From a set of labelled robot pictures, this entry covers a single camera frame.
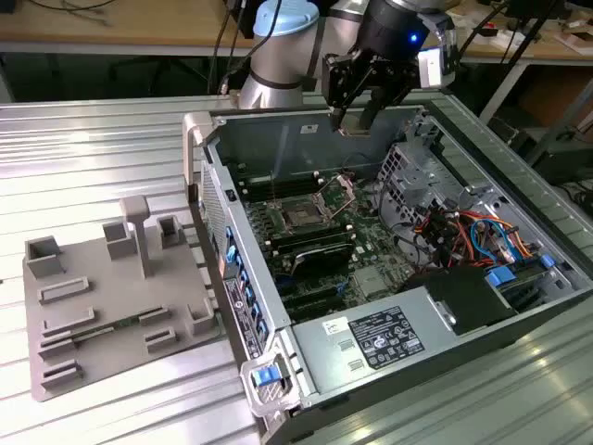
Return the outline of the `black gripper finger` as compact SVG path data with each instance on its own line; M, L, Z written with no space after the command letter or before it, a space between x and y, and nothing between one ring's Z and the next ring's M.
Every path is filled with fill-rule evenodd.
M360 95L368 77L367 58L363 51L344 55L328 53L322 60L322 95L330 109L330 126L340 129L349 106Z
M398 105L415 86L415 63L382 64L364 87L371 98L360 115L360 127L371 128L378 113Z

